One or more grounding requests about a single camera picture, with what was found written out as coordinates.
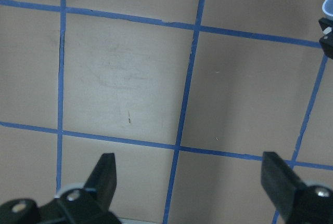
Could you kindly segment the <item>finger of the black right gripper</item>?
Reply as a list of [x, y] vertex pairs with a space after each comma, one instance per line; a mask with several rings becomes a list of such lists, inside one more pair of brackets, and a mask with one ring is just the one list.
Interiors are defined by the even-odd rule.
[[332, 20], [320, 18], [318, 22], [323, 32], [323, 36], [319, 39], [319, 43], [325, 56], [332, 59]]

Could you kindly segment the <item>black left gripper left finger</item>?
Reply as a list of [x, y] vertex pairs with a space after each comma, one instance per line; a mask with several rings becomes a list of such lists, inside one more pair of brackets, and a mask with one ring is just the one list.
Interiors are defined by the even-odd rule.
[[86, 180], [83, 189], [91, 194], [102, 210], [108, 211], [117, 187], [114, 153], [104, 153]]

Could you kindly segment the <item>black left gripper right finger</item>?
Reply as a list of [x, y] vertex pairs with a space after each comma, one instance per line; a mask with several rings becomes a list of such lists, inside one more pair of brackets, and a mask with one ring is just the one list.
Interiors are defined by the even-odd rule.
[[262, 155], [261, 185], [281, 216], [291, 216], [297, 198], [307, 185], [276, 153]]

